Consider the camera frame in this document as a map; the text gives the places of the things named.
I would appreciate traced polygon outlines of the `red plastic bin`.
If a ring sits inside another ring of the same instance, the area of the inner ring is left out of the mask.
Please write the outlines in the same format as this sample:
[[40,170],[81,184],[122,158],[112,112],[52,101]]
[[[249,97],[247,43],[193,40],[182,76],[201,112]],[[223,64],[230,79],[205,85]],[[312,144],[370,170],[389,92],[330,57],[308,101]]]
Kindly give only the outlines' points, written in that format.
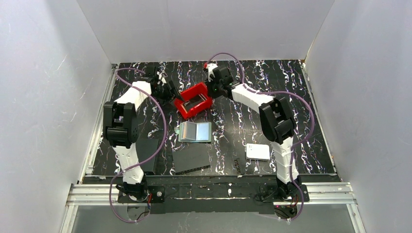
[[187,120],[196,116],[213,104],[208,95],[207,86],[201,82],[180,93],[183,100],[175,99],[174,105],[183,119]]

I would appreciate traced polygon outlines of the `mint green card holder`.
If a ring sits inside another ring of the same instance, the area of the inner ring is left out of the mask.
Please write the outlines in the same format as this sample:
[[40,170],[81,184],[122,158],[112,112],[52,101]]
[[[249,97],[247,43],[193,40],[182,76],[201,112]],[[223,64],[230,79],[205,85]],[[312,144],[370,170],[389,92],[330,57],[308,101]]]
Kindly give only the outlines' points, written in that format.
[[211,122],[184,121],[175,128],[179,142],[209,143],[212,140]]

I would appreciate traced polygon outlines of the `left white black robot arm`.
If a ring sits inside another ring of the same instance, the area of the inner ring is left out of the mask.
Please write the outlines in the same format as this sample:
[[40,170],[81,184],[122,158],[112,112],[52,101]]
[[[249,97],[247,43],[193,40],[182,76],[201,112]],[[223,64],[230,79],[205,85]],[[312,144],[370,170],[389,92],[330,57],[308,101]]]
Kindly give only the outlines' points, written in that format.
[[127,83],[129,89],[122,96],[104,104],[103,137],[116,152],[120,163],[123,183],[117,185],[117,189],[143,201],[150,192],[137,155],[137,109],[146,98],[150,98],[157,106],[183,98],[171,78],[159,67],[148,66],[140,73],[141,76],[135,82]]

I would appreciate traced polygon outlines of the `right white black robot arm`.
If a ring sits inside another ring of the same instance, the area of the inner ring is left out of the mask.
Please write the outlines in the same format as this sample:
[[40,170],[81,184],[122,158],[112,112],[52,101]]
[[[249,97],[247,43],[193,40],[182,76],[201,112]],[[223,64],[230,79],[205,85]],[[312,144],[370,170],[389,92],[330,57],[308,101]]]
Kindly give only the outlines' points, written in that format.
[[277,195],[280,198],[294,197],[300,184],[299,173],[292,155],[296,122],[286,98],[277,99],[261,94],[246,84],[234,80],[226,66],[205,63],[208,96],[220,96],[239,102],[259,114],[264,136],[271,142],[277,167]]

